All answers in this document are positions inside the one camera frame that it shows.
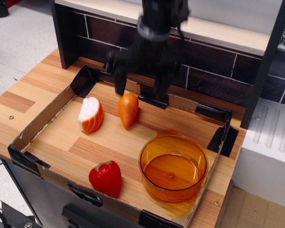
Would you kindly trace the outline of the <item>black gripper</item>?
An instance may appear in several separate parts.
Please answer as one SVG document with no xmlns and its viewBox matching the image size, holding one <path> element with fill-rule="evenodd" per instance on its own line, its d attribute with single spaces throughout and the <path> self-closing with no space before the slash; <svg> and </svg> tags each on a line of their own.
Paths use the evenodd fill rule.
<svg viewBox="0 0 285 228">
<path fill-rule="evenodd" d="M 113 73 L 115 92 L 124 95 L 129 72 L 154 72 L 154 95 L 156 100 L 165 96 L 173 79 L 179 75 L 181 54 L 167 47 L 171 28 L 180 30 L 183 16 L 140 16 L 136 34 L 128 49 L 110 51 L 107 54 L 106 70 Z"/>
</svg>

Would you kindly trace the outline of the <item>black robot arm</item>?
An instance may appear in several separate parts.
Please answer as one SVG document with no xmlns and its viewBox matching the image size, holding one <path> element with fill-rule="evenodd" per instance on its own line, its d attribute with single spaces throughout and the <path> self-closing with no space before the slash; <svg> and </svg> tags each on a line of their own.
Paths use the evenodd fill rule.
<svg viewBox="0 0 285 228">
<path fill-rule="evenodd" d="M 171 29 L 180 29 L 189 16 L 186 0 L 144 0 L 132 44 L 107 54 L 106 70 L 114 74 L 115 92 L 122 95 L 128 73 L 154 74 L 154 98 L 164 98 L 179 76 L 182 54 L 167 45 Z"/>
</svg>

